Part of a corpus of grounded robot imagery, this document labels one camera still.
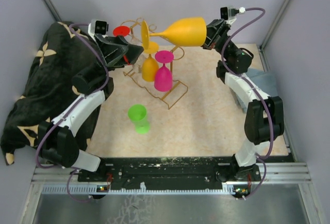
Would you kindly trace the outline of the black floral blanket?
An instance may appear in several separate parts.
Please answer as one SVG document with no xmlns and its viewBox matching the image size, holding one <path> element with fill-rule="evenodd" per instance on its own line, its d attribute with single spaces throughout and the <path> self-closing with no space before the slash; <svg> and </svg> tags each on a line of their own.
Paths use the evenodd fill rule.
<svg viewBox="0 0 330 224">
<path fill-rule="evenodd" d="M 41 123 L 50 123 L 81 94 L 77 75 L 98 60 L 78 36 L 97 49 L 92 41 L 94 36 L 81 31 L 79 23 L 56 22 L 46 31 L 31 65 L 25 90 L 5 122 L 1 150 L 7 165 L 13 164 L 14 152 L 19 148 L 29 146 L 37 151 L 42 139 L 38 134 Z M 80 149 L 87 149 L 100 108 L 90 115 L 77 133 Z"/>
</svg>

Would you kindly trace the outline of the red plastic wine glass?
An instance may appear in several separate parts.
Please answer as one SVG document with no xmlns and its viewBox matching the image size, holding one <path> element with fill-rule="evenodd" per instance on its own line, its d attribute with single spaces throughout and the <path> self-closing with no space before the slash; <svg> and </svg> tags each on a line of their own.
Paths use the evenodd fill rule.
<svg viewBox="0 0 330 224">
<path fill-rule="evenodd" d="M 124 25 L 118 26 L 113 30 L 113 35 L 126 37 L 130 34 L 130 28 Z"/>
</svg>

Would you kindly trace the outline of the orange plastic wine glass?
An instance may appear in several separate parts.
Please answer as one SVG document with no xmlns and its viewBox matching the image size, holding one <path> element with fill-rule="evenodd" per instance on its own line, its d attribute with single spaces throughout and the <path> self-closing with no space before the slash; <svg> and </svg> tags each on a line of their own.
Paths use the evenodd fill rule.
<svg viewBox="0 0 330 224">
<path fill-rule="evenodd" d="M 184 18 L 172 23 L 166 30 L 150 33 L 145 20 L 141 23 L 141 39 L 145 49 L 150 46 L 150 37 L 163 37 L 176 46 L 202 46 L 206 40 L 207 28 L 202 17 Z"/>
<path fill-rule="evenodd" d="M 156 42 L 150 41 L 148 49 L 144 50 L 145 54 L 148 54 L 142 65 L 142 78 L 146 82 L 153 82 L 155 80 L 155 75 L 159 69 L 159 65 L 152 54 L 158 52 L 159 45 Z"/>
</svg>

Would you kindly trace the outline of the grey folded cloth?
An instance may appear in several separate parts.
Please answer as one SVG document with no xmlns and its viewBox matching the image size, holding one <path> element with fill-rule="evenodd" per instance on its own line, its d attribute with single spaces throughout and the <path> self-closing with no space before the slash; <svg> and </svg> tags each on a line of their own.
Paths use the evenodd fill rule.
<svg viewBox="0 0 330 224">
<path fill-rule="evenodd" d="M 276 79 L 273 73 L 250 68 L 245 74 L 250 81 L 257 85 L 263 92 L 272 97 L 278 96 Z M 247 105 L 243 103 L 243 101 L 232 89 L 230 91 L 235 99 L 236 105 L 241 108 L 243 113 L 246 113 Z"/>
</svg>

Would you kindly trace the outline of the pink plastic wine glass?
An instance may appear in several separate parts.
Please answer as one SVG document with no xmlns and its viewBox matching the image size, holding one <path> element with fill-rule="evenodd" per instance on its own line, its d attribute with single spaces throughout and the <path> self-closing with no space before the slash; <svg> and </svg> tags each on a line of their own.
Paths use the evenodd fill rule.
<svg viewBox="0 0 330 224">
<path fill-rule="evenodd" d="M 155 54 L 155 59 L 162 64 L 162 67 L 158 69 L 155 75 L 154 87 L 160 92 L 167 92 L 173 86 L 173 76 L 170 69 L 166 67 L 166 64 L 173 61 L 174 55 L 170 51 L 162 50 Z"/>
</svg>

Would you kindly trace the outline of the green plastic wine glass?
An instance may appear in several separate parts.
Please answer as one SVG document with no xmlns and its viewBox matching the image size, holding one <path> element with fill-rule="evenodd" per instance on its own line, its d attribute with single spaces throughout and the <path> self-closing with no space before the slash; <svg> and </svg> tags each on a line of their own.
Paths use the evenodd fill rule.
<svg viewBox="0 0 330 224">
<path fill-rule="evenodd" d="M 148 121 L 147 109 L 144 105 L 135 104 L 128 110 L 128 117 L 135 126 L 135 131 L 138 134 L 146 134 L 150 130 Z"/>
</svg>

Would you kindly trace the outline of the clear wine glass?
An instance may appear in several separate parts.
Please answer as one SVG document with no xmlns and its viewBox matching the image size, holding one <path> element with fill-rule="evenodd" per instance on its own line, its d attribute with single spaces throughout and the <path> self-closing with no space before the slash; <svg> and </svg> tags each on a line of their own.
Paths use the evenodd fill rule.
<svg viewBox="0 0 330 224">
<path fill-rule="evenodd" d="M 132 36 L 131 40 L 130 40 L 131 44 L 134 45 L 138 45 L 138 46 L 142 46 L 142 43 L 140 42 L 139 39 L 137 39 L 136 37 Z M 143 60 L 144 60 L 144 55 L 140 54 L 137 61 L 135 62 L 135 64 L 132 66 L 132 69 L 135 73 L 141 73 L 142 71 L 142 64 L 143 64 Z"/>
</svg>

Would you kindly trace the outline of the orange plastic wine glass front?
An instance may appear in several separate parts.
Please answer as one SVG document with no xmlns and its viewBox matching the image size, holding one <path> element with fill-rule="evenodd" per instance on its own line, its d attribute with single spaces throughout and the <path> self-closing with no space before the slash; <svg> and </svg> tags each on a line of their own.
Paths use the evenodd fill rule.
<svg viewBox="0 0 330 224">
<path fill-rule="evenodd" d="M 184 18 L 172 23 L 166 30 L 150 33 L 145 20 L 141 23 L 141 39 L 145 49 L 150 46 L 150 37 L 163 37 L 176 46 L 202 46 L 206 40 L 207 28 L 202 17 Z"/>
</svg>

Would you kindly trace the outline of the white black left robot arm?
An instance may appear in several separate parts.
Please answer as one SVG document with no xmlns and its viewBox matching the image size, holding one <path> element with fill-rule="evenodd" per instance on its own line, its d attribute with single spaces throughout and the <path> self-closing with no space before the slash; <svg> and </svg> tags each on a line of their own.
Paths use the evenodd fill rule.
<svg viewBox="0 0 330 224">
<path fill-rule="evenodd" d="M 97 63 L 84 67 L 78 73 L 78 89 L 81 94 L 50 123 L 41 123 L 38 134 L 36 158 L 44 158 L 54 166 L 85 170 L 96 181 L 103 180 L 107 168 L 102 158 L 80 149 L 76 138 L 78 131 L 90 115 L 99 108 L 113 92 L 113 79 L 109 71 L 135 64 L 144 48 L 138 43 L 129 43 L 123 36 L 110 37 L 95 34 L 94 49 L 84 38 L 81 43 L 97 58 Z"/>
</svg>

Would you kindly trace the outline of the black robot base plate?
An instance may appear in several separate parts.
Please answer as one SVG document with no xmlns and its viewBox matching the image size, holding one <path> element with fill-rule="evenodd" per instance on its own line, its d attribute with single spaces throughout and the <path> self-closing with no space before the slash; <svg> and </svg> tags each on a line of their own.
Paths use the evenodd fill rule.
<svg viewBox="0 0 330 224">
<path fill-rule="evenodd" d="M 260 179 L 256 164 L 239 167 L 234 157 L 105 158 L 96 172 L 78 174 L 79 182 L 105 182 L 112 190 L 221 190 L 223 183 L 241 182 L 245 195 Z"/>
</svg>

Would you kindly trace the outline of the orange plastic wine glass back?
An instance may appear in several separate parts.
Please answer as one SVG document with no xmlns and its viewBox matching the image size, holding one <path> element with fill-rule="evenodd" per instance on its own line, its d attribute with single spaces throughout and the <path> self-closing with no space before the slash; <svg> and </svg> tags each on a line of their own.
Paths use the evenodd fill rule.
<svg viewBox="0 0 330 224">
<path fill-rule="evenodd" d="M 148 49 L 144 50 L 145 54 L 148 54 L 142 65 L 142 78 L 146 82 L 153 82 L 155 80 L 155 75 L 159 69 L 159 65 L 152 54 L 158 52 L 159 45 L 156 42 L 150 41 Z"/>
</svg>

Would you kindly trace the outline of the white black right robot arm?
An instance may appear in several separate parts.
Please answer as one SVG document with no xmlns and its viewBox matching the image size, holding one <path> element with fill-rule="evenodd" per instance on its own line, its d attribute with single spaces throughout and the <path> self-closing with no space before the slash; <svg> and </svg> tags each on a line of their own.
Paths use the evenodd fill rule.
<svg viewBox="0 0 330 224">
<path fill-rule="evenodd" d="M 216 50 L 221 59 L 216 75 L 246 105 L 244 132 L 246 139 L 231 158 L 229 166 L 216 171 L 219 181 L 243 180 L 252 172 L 260 159 L 267 159 L 273 143 L 284 133 L 283 101 L 263 92 L 246 75 L 253 55 L 246 49 L 238 48 L 228 36 L 230 25 L 223 19 L 215 19 L 206 26 L 206 40 L 203 48 Z"/>
</svg>

